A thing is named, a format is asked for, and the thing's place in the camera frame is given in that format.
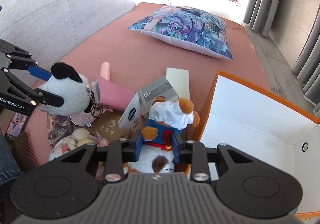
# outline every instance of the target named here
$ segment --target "keychain ring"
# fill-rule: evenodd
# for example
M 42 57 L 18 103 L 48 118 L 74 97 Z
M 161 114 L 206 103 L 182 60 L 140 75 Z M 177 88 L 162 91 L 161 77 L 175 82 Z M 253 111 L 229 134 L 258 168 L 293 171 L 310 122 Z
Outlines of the keychain ring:
M 91 109 L 90 109 L 90 112 L 91 112 L 91 115 L 94 117 L 94 118 L 98 118 L 101 116 L 102 112 L 103 112 L 103 106 L 92 106 Z

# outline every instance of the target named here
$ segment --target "gray box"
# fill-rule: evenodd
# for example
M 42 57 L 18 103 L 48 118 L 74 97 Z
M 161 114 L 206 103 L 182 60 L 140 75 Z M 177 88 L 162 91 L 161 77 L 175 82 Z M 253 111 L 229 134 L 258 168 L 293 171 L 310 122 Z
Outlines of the gray box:
M 140 111 L 144 118 L 149 117 L 149 110 L 155 98 L 164 96 L 166 101 L 176 102 L 179 97 L 165 76 L 138 90 Z

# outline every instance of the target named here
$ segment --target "pink cloth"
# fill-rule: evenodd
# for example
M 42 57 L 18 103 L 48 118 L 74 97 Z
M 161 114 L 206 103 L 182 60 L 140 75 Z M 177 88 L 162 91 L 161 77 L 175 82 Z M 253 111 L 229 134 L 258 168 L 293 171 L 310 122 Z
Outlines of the pink cloth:
M 99 75 L 101 64 L 110 63 L 111 82 L 134 91 L 165 75 L 167 67 L 189 70 L 190 99 L 200 112 L 218 69 L 232 73 L 267 90 L 270 85 L 255 49 L 244 28 L 223 19 L 233 60 L 218 59 L 171 46 L 150 36 L 128 29 L 136 21 L 162 7 L 141 3 L 130 12 L 89 37 L 62 59 L 85 75 L 89 82 Z M 36 109 L 26 130 L 28 150 L 35 165 L 48 161 L 47 114 Z M 188 137 L 193 129 L 188 128 Z

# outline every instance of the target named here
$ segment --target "bear ear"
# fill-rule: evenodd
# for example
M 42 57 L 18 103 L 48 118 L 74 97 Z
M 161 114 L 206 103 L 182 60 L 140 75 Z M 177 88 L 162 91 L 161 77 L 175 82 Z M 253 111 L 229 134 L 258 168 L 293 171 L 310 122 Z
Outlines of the bear ear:
M 195 108 L 192 101 L 186 98 L 179 98 L 179 106 L 181 111 L 186 115 L 190 114 Z
M 158 96 L 155 98 L 155 100 L 153 101 L 152 104 L 157 103 L 157 102 L 164 102 L 165 101 L 165 97 L 164 96 Z
M 82 83 L 82 79 L 76 70 L 64 62 L 57 62 L 53 64 L 51 67 L 51 73 L 56 79 L 64 79 L 68 77 L 69 79 Z

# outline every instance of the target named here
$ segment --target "anime print pillow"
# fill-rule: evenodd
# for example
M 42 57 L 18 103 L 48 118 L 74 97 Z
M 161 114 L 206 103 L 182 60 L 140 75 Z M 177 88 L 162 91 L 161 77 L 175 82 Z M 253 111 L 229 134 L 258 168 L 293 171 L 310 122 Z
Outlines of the anime print pillow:
M 129 27 L 161 41 L 216 58 L 232 60 L 226 35 L 227 25 L 208 12 L 164 6 Z

